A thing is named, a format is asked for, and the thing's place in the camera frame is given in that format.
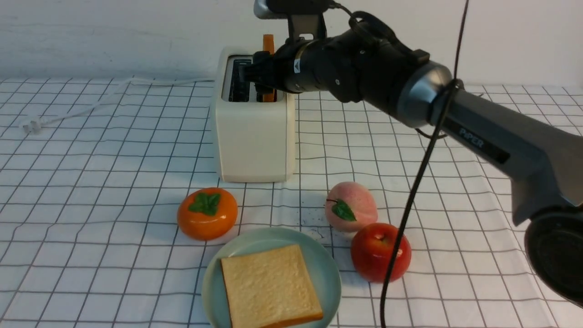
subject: peach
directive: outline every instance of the peach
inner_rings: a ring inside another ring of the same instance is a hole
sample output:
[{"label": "peach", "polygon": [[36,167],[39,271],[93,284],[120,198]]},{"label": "peach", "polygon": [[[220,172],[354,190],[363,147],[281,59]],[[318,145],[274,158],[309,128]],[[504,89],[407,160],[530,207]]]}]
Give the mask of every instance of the peach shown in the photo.
[{"label": "peach", "polygon": [[325,213],[328,223],[343,232],[356,232],[378,220],[373,195],[363,185],[352,181],[341,182],[330,190]]}]

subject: bread slice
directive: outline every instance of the bread slice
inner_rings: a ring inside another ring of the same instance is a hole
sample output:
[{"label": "bread slice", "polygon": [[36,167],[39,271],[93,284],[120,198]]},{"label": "bread slice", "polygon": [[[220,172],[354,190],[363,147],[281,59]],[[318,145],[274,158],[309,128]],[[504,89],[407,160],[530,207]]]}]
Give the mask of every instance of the bread slice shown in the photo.
[{"label": "bread slice", "polygon": [[280,328],[324,317],[299,245],[221,259],[233,328]]}]

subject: white toaster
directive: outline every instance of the white toaster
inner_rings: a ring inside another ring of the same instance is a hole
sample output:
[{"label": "white toaster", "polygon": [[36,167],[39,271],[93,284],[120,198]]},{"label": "white toaster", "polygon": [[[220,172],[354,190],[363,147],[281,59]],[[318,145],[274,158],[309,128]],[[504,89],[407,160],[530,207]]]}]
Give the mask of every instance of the white toaster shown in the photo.
[{"label": "white toaster", "polygon": [[283,182],[295,170],[294,96],[278,91],[276,101],[262,102],[255,85],[238,78],[238,67],[250,64],[254,52],[226,47],[219,59],[210,129],[216,170],[225,182]]}]

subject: light green plate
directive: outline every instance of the light green plate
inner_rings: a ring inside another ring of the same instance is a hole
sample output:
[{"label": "light green plate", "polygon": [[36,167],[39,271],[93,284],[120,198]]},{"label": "light green plate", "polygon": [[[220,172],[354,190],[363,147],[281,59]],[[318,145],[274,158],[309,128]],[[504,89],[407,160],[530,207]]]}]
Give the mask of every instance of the light green plate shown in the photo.
[{"label": "light green plate", "polygon": [[231,327],[220,259],[262,252],[294,243],[301,247],[305,264],[324,311],[322,320],[295,327],[326,328],[330,325],[338,311],[342,293],[340,272],[332,256],[322,245],[299,231],[286,228],[263,228],[242,233],[224,245],[210,261],[202,281],[202,301],[206,317],[213,327]]}]

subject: orange persimmon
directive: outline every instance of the orange persimmon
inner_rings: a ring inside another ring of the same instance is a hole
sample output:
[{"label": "orange persimmon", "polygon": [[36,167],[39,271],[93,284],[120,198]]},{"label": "orange persimmon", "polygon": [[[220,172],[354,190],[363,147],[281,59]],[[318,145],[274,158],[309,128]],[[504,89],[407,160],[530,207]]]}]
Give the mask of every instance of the orange persimmon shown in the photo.
[{"label": "orange persimmon", "polygon": [[227,190],[200,189],[180,204],[178,226],[190,238],[211,240],[221,237],[235,225],[237,213],[237,201]]}]

